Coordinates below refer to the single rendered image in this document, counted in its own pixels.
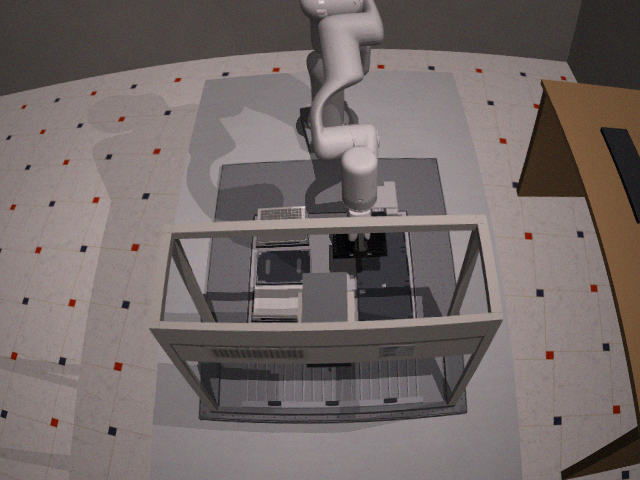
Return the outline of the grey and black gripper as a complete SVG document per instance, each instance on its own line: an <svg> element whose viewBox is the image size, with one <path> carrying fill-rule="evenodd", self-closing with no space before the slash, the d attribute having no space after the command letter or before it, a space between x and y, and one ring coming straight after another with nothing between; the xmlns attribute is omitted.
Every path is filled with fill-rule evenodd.
<svg viewBox="0 0 640 480"><path fill-rule="evenodd" d="M347 217L371 217L371 208L373 206L363 211L356 211L356 210L350 209L345 204L344 206L347 208ZM365 252L366 250L367 251L365 252L365 257L368 256L367 241L369 239L370 239L370 233L358 233L358 237L357 237L357 234L348 234L348 240L351 242L355 241L354 258L364 258L363 252ZM359 242L359 245L357 245L357 241ZM364 250L364 245L365 245L365 250Z"/></svg>

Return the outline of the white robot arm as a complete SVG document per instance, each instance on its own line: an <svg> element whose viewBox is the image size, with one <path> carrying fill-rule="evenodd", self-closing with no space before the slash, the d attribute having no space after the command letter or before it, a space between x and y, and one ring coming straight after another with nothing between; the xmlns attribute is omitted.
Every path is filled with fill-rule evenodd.
<svg viewBox="0 0 640 480"><path fill-rule="evenodd" d="M371 209L398 216L395 182L377 186L378 130L369 123L348 125L344 111L344 89L363 80L370 68L371 46L384 38L375 2L300 0L300 7L306 17L316 19L310 20L314 51L307 56L314 153L321 161L341 160L342 200L348 208L363 211L375 204Z"/></svg>

